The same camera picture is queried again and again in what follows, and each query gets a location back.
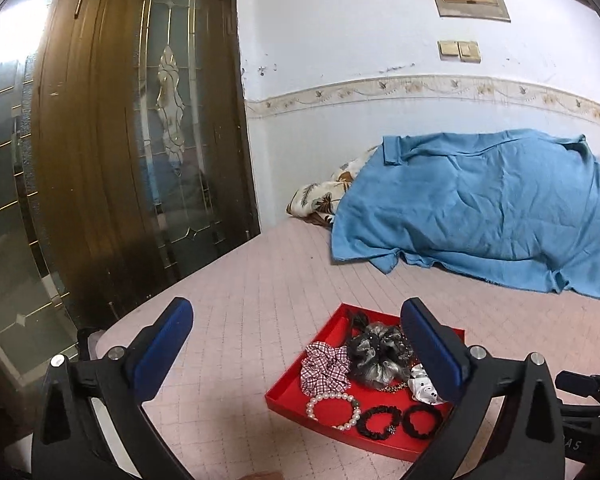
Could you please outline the white patterned scrunchie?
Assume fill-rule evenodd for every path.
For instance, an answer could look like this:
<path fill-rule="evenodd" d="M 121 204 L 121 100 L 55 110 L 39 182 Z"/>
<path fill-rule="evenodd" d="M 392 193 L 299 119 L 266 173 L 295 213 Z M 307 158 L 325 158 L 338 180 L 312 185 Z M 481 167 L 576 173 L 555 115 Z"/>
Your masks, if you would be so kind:
<path fill-rule="evenodd" d="M 407 379 L 407 387 L 411 390 L 412 398 L 417 402 L 431 406 L 444 403 L 422 363 L 412 367 L 410 378 Z"/>

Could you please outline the grey black scrunchie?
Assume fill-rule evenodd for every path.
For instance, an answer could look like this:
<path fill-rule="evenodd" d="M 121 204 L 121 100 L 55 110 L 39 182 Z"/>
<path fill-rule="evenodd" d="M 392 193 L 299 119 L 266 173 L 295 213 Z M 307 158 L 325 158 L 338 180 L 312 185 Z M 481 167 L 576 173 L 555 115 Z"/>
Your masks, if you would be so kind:
<path fill-rule="evenodd" d="M 399 326 L 370 323 L 346 348 L 349 378 L 367 388 L 387 390 L 411 378 L 415 352 Z"/>

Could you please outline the red jewelry tray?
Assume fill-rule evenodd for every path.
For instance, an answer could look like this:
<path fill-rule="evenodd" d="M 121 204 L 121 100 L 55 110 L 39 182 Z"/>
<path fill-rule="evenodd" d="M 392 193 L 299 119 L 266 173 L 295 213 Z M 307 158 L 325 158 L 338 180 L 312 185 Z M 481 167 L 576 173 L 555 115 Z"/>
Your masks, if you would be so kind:
<path fill-rule="evenodd" d="M 370 322 L 400 325 L 400 318 L 397 315 L 368 310 L 353 304 L 340 304 L 311 342 L 324 341 L 332 347 L 342 346 L 348 333 L 348 315 L 358 311 L 367 315 Z M 300 388 L 300 367 L 301 361 L 305 357 L 306 352 L 302 351 L 300 356 L 284 371 L 282 377 L 265 393 L 266 405 L 270 410 L 324 437 L 396 460 L 414 462 L 429 445 L 432 438 L 427 440 L 412 438 L 404 431 L 401 422 L 398 423 L 396 433 L 383 441 L 361 436 L 355 426 L 347 431 L 335 429 L 335 426 L 342 426 L 353 414 L 348 401 L 339 399 L 320 401 L 314 410 L 317 419 L 309 417 L 306 414 L 306 404 L 309 403 L 310 398 L 302 393 Z M 409 388 L 395 393 L 380 392 L 351 380 L 351 388 L 346 393 L 358 401 L 361 413 L 378 405 L 396 406 L 404 412 L 410 406 L 418 404 L 413 400 Z M 390 414 L 378 414 L 372 416 L 367 427 L 370 431 L 381 432 L 385 426 L 389 425 L 389 422 L 391 422 Z M 422 412 L 413 415 L 412 422 L 415 428 L 423 434 L 434 428 L 435 420 L 434 416 Z"/>

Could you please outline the blue cloth blanket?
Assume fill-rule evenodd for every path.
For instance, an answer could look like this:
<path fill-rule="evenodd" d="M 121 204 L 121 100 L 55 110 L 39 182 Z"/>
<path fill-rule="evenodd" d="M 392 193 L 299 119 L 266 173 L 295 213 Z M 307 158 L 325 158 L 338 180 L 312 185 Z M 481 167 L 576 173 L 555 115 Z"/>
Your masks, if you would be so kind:
<path fill-rule="evenodd" d="M 332 258 L 600 299 L 600 158 L 532 129 L 387 136 L 341 200 Z"/>

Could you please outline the red white checkered scrunchie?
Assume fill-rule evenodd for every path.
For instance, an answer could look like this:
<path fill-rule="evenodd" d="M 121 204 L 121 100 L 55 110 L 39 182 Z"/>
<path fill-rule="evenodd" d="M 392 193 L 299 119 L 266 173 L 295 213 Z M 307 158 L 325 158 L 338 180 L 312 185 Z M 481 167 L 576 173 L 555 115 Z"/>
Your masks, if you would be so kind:
<path fill-rule="evenodd" d="M 326 393 L 343 393 L 351 387 L 350 360 L 346 346 L 332 347 L 324 341 L 306 346 L 301 361 L 300 388 L 309 398 Z"/>

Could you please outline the wooden glass panel door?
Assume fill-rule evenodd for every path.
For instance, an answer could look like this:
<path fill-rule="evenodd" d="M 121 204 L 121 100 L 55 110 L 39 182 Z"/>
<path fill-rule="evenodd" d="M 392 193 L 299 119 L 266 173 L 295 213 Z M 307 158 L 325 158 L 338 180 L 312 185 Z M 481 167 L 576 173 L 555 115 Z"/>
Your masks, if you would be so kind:
<path fill-rule="evenodd" d="M 0 367 L 260 231 L 237 0 L 0 0 Z"/>

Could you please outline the floral patterned blanket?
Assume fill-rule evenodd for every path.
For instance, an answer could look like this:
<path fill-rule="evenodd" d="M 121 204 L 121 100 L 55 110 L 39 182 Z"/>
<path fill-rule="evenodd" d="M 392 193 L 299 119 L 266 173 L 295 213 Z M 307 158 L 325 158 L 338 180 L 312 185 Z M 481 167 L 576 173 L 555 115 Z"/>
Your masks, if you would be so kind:
<path fill-rule="evenodd" d="M 330 229 L 343 196 L 377 149 L 378 145 L 373 146 L 358 158 L 340 166 L 327 181 L 299 188 L 286 206 L 286 214 Z"/>

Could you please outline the beige wall switch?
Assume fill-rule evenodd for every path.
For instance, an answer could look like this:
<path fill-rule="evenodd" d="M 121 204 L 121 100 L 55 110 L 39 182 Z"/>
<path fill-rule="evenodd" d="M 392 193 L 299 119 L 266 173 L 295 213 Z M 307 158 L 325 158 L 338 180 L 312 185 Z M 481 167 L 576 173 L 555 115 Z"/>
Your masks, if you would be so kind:
<path fill-rule="evenodd" d="M 440 40 L 438 51 L 442 60 L 476 64 L 481 62 L 479 46 L 475 41 Z"/>

